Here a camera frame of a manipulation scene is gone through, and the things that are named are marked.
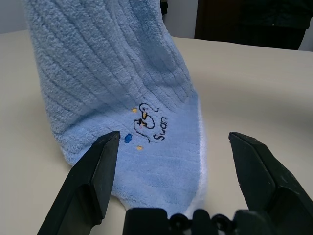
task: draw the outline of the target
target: embroidered logo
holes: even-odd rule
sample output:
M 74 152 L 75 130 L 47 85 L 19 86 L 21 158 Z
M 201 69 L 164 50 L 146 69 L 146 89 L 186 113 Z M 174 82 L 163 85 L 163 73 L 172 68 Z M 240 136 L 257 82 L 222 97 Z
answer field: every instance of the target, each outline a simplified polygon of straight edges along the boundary
M 139 105 L 141 118 L 134 120 L 135 131 L 146 137 L 148 142 L 165 140 L 167 128 L 167 118 L 161 117 L 159 108 L 153 109 L 149 104 L 142 103 Z

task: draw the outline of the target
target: blue embroidered dot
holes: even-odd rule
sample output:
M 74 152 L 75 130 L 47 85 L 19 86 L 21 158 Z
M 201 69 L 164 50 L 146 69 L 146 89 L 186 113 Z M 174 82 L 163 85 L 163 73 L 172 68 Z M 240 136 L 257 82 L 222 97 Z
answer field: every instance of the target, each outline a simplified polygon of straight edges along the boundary
M 127 136 L 125 136 L 124 140 L 125 143 L 129 143 L 132 140 L 133 136 L 132 134 L 127 134 Z

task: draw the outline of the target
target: blue towel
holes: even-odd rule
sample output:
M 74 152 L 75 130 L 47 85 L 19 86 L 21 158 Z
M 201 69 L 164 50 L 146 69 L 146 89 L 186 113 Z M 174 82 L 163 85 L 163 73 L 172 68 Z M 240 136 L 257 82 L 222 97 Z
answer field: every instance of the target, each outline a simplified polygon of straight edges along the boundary
M 159 0 L 24 0 L 54 138 L 74 165 L 121 132 L 112 194 L 191 216 L 206 193 L 200 103 Z

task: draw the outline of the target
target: white table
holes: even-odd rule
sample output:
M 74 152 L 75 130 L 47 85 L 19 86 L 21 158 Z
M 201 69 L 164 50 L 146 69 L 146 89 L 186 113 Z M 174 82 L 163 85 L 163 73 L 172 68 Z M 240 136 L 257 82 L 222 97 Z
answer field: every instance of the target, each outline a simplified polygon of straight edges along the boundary
M 209 137 L 205 209 L 232 217 L 246 204 L 230 131 L 253 136 L 313 198 L 313 53 L 178 39 L 199 92 Z M 70 167 L 53 139 L 28 33 L 0 35 L 0 234 L 33 235 Z M 125 210 L 111 198 L 92 235 L 121 235 Z

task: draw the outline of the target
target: wall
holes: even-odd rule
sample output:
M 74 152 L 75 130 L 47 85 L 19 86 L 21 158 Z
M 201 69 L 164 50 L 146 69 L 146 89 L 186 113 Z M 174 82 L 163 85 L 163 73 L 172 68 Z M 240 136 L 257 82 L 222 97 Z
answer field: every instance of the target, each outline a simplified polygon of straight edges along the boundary
M 0 33 L 26 29 L 21 0 L 0 0 Z
M 168 14 L 163 17 L 174 37 L 194 38 L 198 0 L 169 0 Z M 0 0 L 0 33 L 26 29 L 21 0 Z M 300 50 L 313 51 L 313 19 Z
M 168 0 L 164 24 L 174 37 L 194 38 L 198 0 Z
M 299 50 L 313 51 L 313 18 L 311 19 L 310 28 L 305 32 Z

